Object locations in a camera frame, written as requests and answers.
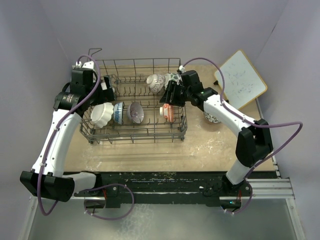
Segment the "orange red patterned bowl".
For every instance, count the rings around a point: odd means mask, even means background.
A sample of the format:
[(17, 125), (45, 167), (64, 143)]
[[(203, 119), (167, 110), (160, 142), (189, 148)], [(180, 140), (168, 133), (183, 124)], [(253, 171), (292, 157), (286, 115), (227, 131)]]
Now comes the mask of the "orange red patterned bowl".
[(159, 108), (159, 114), (170, 123), (174, 122), (174, 107), (168, 103), (163, 104)]

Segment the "purple striped bowl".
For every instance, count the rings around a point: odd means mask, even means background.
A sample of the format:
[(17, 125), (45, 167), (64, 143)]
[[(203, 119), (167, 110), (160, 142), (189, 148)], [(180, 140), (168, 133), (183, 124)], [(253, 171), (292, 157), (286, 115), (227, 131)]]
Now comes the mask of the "purple striped bowl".
[(139, 102), (132, 102), (126, 110), (128, 119), (134, 124), (141, 124), (144, 120), (144, 110)]

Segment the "blue floral white bowl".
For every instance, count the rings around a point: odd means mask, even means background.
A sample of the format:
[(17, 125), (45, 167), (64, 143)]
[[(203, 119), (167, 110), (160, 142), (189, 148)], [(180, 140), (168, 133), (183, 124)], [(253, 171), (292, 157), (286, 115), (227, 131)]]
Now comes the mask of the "blue floral white bowl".
[(113, 120), (115, 123), (122, 125), (123, 124), (123, 111), (124, 111), (124, 102), (118, 102), (114, 105), (113, 108)]

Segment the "pink patterned bowl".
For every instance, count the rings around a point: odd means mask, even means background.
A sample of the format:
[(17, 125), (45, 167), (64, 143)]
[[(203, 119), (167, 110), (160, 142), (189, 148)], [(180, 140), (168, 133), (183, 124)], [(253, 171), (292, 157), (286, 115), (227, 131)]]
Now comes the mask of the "pink patterned bowl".
[(209, 114), (209, 113), (207, 113), (205, 111), (203, 112), (203, 116), (210, 123), (213, 123), (213, 124), (221, 123), (221, 121), (218, 120), (215, 116), (213, 116), (213, 115), (211, 115), (211, 114)]

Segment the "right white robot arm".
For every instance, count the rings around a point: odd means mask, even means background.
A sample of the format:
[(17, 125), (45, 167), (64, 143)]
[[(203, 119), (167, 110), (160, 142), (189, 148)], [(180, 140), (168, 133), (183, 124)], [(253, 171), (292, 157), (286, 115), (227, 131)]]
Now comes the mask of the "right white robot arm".
[(222, 190), (228, 196), (235, 195), (254, 165), (273, 151), (268, 122), (248, 117), (221, 99), (213, 88), (205, 88), (195, 70), (182, 73), (179, 81), (169, 80), (160, 102), (179, 107), (190, 102), (216, 117), (237, 137), (236, 160), (222, 183)]

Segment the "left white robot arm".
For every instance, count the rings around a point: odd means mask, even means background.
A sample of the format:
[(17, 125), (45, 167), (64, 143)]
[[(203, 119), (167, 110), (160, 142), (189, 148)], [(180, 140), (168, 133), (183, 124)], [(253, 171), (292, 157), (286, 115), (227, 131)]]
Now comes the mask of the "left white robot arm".
[(86, 190), (91, 196), (103, 191), (95, 173), (64, 175), (66, 155), (73, 134), (85, 111), (115, 99), (110, 77), (104, 76), (95, 87), (97, 73), (89, 68), (74, 68), (71, 81), (55, 97), (50, 129), (40, 155), (31, 171), (23, 171), (20, 182), (33, 196), (67, 202), (74, 193)]

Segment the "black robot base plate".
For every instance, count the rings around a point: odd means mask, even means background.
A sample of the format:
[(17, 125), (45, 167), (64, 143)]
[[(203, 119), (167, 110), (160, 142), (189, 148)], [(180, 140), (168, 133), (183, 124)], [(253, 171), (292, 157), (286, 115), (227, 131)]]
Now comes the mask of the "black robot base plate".
[(105, 200), (106, 208), (121, 204), (239, 206), (240, 197), (252, 195), (246, 181), (224, 185), (223, 171), (99, 172), (93, 190), (76, 197)]

